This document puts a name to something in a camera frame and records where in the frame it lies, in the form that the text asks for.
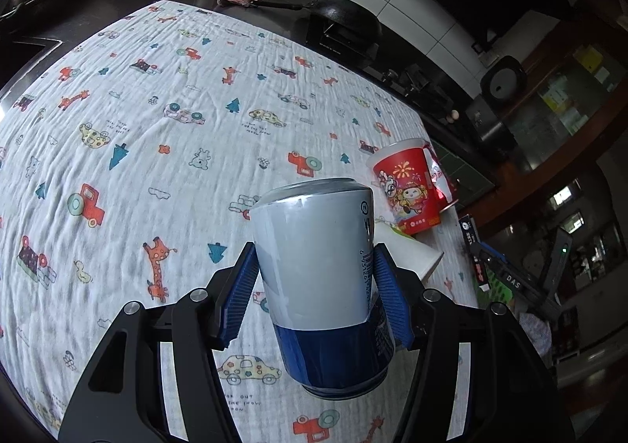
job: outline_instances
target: cartoon print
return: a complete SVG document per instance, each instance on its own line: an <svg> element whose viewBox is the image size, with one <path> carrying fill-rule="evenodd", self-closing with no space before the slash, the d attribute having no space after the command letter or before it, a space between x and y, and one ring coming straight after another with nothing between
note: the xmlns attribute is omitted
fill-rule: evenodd
<svg viewBox="0 0 628 443"><path fill-rule="evenodd" d="M358 95L352 95L351 99L353 99L359 105L364 106L365 108L371 108L371 105Z"/></svg>
<svg viewBox="0 0 628 443"><path fill-rule="evenodd" d="M179 56L189 56L192 60L200 60L201 56L199 55L198 50L194 48L179 48L177 49L177 55Z"/></svg>
<svg viewBox="0 0 628 443"><path fill-rule="evenodd" d="M37 99L37 96L24 94L20 99L13 103L13 108L20 108L20 111L25 112L28 108L28 105L32 103L35 99Z"/></svg>
<svg viewBox="0 0 628 443"><path fill-rule="evenodd" d="M382 430L382 425L384 425L384 419L379 416L375 417L371 422L371 428L369 429L369 433L366 435L366 438L363 439L363 441L361 441L360 443L372 443L375 431L377 429Z"/></svg>
<svg viewBox="0 0 628 443"><path fill-rule="evenodd" d="M157 188L149 188L148 194L155 195L159 200L167 200L170 198L170 193L162 192L161 190L158 190Z"/></svg>
<svg viewBox="0 0 628 443"><path fill-rule="evenodd" d="M81 142L91 149L99 149L111 142L109 134L92 129L91 122L79 125L78 131L81 133Z"/></svg>
<svg viewBox="0 0 628 443"><path fill-rule="evenodd" d="M156 64L149 65L143 58L138 58L137 62L131 64L129 67L137 72L151 76L161 73L161 69L159 69Z"/></svg>
<svg viewBox="0 0 628 443"><path fill-rule="evenodd" d="M126 148L126 144L115 145L114 155L109 160L109 170L113 170L120 161L122 161L129 153L129 149Z"/></svg>
<svg viewBox="0 0 628 443"><path fill-rule="evenodd" d="M456 296L453 293L453 282L451 280L449 280L449 278L446 276L445 277L445 281L443 283L445 284L445 287L447 287L447 290L451 294L451 299L455 303L456 302Z"/></svg>
<svg viewBox="0 0 628 443"><path fill-rule="evenodd" d="M155 246L152 248L148 245L148 243L144 243L143 247L148 254L148 260L151 263L151 268L153 269L153 282L150 280L146 280L148 283L148 293L151 296L151 299L154 300L158 298L161 303L166 302L166 298L168 297L168 289L163 286L163 278L161 274L161 261L165 260L171 251L177 253L176 248L168 248L159 236L153 238L153 242Z"/></svg>
<svg viewBox="0 0 628 443"><path fill-rule="evenodd" d="M106 36L108 39L117 39L120 37L120 32L116 32L115 30L105 30L104 32L98 32L99 37Z"/></svg>
<svg viewBox="0 0 628 443"><path fill-rule="evenodd" d="M59 430L61 428L61 419L56 417L52 413L52 410L49 411L48 408L46 408L45 406L43 406L42 404L37 402L35 400L35 396L33 395L33 392L30 390L30 388L26 389L26 397L28 398L28 400L35 407L35 411L37 411L40 414L40 416L43 418L44 422L46 422L49 427L52 427L52 428L57 429L57 430Z"/></svg>
<svg viewBox="0 0 628 443"><path fill-rule="evenodd" d="M203 114L200 112L191 112L184 110L178 103L170 103L163 109L163 116L175 121L182 122L183 124L205 124Z"/></svg>
<svg viewBox="0 0 628 443"><path fill-rule="evenodd" d="M250 39L250 36L247 36L246 34L241 34L240 32L236 32L235 30L231 30L231 28L225 28L225 32L235 37L248 37Z"/></svg>
<svg viewBox="0 0 628 443"><path fill-rule="evenodd" d="M59 71L59 74L61 74L61 76L59 76L59 81L67 81L70 78L77 77L79 74L81 74L81 70L72 69L71 67L64 67Z"/></svg>
<svg viewBox="0 0 628 443"><path fill-rule="evenodd" d="M296 73L294 71L291 71L290 69L286 69L284 67L276 67L275 65L271 65L271 69L279 75L289 76L293 80L294 78L296 78Z"/></svg>
<svg viewBox="0 0 628 443"><path fill-rule="evenodd" d="M266 293L263 291L253 292L253 303L259 305L259 308L268 313L268 302L266 302Z"/></svg>
<svg viewBox="0 0 628 443"><path fill-rule="evenodd" d="M61 111L64 112L70 107L70 105L74 101L77 101L78 99L80 100L87 99L88 97L89 97L89 90L81 90L78 94L76 94L73 97L62 97L61 102L59 103L59 106L57 106L57 108L61 108Z"/></svg>
<svg viewBox="0 0 628 443"><path fill-rule="evenodd" d="M294 434L304 434L308 443L316 443L329 439L329 430L334 427L340 420L340 413L335 409L323 411L318 419L310 420L308 417L301 415L292 422L292 432Z"/></svg>
<svg viewBox="0 0 628 443"><path fill-rule="evenodd" d="M191 167L200 168L201 170L207 170L209 168L207 166L207 162L212 157L209 155L209 151L203 151L203 149L199 149L199 152L194 154L194 158L188 163Z"/></svg>
<svg viewBox="0 0 628 443"><path fill-rule="evenodd" d="M179 29L179 33L183 36L183 37L199 37L197 34L193 34L192 32L190 32L189 30L182 30Z"/></svg>
<svg viewBox="0 0 628 443"><path fill-rule="evenodd" d="M259 196L257 195L239 195L237 201L229 204L229 210L232 212L239 212L245 220L250 220L249 210L258 202L258 200Z"/></svg>
<svg viewBox="0 0 628 443"><path fill-rule="evenodd" d="M373 124L373 126L375 127L375 129L378 130L378 132L385 134L386 136L390 136L391 132L388 131L385 127L384 124L382 124L381 122L376 122L375 124Z"/></svg>
<svg viewBox="0 0 628 443"><path fill-rule="evenodd" d="M231 386L237 386L243 379L261 379L264 384L275 384L281 377L279 369L246 354L229 356L217 370L221 379L226 379Z"/></svg>
<svg viewBox="0 0 628 443"><path fill-rule="evenodd" d="M282 95L277 94L277 97L281 99L285 103L292 103L293 105L299 106L302 110L310 109L310 105L305 99L297 97L296 95Z"/></svg>
<svg viewBox="0 0 628 443"><path fill-rule="evenodd" d="M301 58L300 56L295 56L294 59L298 62L299 65L303 67L310 68L312 67L312 62L308 62L305 58Z"/></svg>
<svg viewBox="0 0 628 443"><path fill-rule="evenodd" d="M222 83L226 83L229 85L233 84L234 74L236 74L237 71L233 67L223 67L222 70L225 71L225 74L227 75L226 78L222 78Z"/></svg>
<svg viewBox="0 0 628 443"><path fill-rule="evenodd" d="M46 183L41 183L37 189L35 190L35 195L39 200L46 200L46 194L48 193L48 185Z"/></svg>
<svg viewBox="0 0 628 443"><path fill-rule="evenodd" d="M92 281L92 277L88 275L84 269L83 262L74 261L74 267L76 267L77 278L81 280L83 283L90 283Z"/></svg>
<svg viewBox="0 0 628 443"><path fill-rule="evenodd" d="M301 156L298 152L288 152L288 163L296 165L296 173L304 177L313 177L314 172L323 168L320 159L313 156Z"/></svg>
<svg viewBox="0 0 628 443"><path fill-rule="evenodd" d="M227 106L225 106L225 108L229 110L229 113L239 113L240 112L240 99L236 97Z"/></svg>
<svg viewBox="0 0 628 443"><path fill-rule="evenodd" d="M226 246L223 246L219 242L216 242L214 244L207 244L207 247L209 248L209 258L214 264L218 264L224 259L222 254L225 253L225 250L227 249Z"/></svg>
<svg viewBox="0 0 628 443"><path fill-rule="evenodd" d="M65 351L64 364L72 372L77 371L77 366L74 365L74 355L70 351Z"/></svg>
<svg viewBox="0 0 628 443"><path fill-rule="evenodd" d="M83 216L87 220L87 226L93 229L102 225L105 211L97 207L100 193L89 184L83 184L80 193L72 193L68 197L68 211L72 216Z"/></svg>
<svg viewBox="0 0 628 443"><path fill-rule="evenodd" d="M364 152L365 154L375 154L379 151L379 147L368 145L364 140L360 140L360 152Z"/></svg>
<svg viewBox="0 0 628 443"><path fill-rule="evenodd" d="M24 177L30 180L30 178L35 175L39 163L40 161L36 157L31 156L31 160L28 164L28 167L26 167L26 175Z"/></svg>
<svg viewBox="0 0 628 443"><path fill-rule="evenodd" d="M403 190L397 190L398 204L407 214L410 214L411 211L416 214L422 213L427 198L428 190L423 185L417 186L415 183L409 183Z"/></svg>
<svg viewBox="0 0 628 443"><path fill-rule="evenodd" d="M45 289L57 280L57 273L48 266L48 258L43 253L37 255L34 252L30 247L28 236L22 236L22 248L18 253L17 262L31 280L41 283Z"/></svg>
<svg viewBox="0 0 628 443"><path fill-rule="evenodd" d="M266 121L277 127L286 127L286 123L280 121L279 117L267 110L253 110L249 112L250 118L254 121Z"/></svg>

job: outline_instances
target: red truck print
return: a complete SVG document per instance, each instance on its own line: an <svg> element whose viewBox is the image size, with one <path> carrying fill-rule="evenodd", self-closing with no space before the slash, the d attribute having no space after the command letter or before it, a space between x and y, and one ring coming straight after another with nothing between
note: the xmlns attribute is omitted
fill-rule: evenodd
<svg viewBox="0 0 628 443"><path fill-rule="evenodd" d="M80 69L72 69L71 67L64 67L59 71L59 81L67 81L70 78L74 78L80 74Z"/></svg>
<svg viewBox="0 0 628 443"><path fill-rule="evenodd" d="M308 443L316 443L329 439L329 430L340 420L340 413L335 409L323 411L318 419L310 420L301 415L292 422L292 432L294 434L305 434Z"/></svg>
<svg viewBox="0 0 628 443"><path fill-rule="evenodd" d="M59 103L59 106L57 106L57 108L61 108L61 111L64 112L65 110L68 109L68 107L76 100L78 99L87 99L89 97L89 90L82 90L81 92L79 92L78 94L76 94L73 97L63 97L61 99L61 102Z"/></svg>
<svg viewBox="0 0 628 443"><path fill-rule="evenodd" d="M304 177L313 177L314 172L323 168L320 159L314 156L302 156L296 151L288 152L288 163L296 165L296 173Z"/></svg>
<svg viewBox="0 0 628 443"><path fill-rule="evenodd" d="M80 193L72 193L68 198L68 210L72 216L83 216L87 219L87 226L93 229L102 225L105 211L97 207L99 193L89 184L83 184Z"/></svg>
<svg viewBox="0 0 628 443"><path fill-rule="evenodd" d="M192 60L200 60L199 51L194 48L180 48L177 49L177 55L179 56L189 56Z"/></svg>

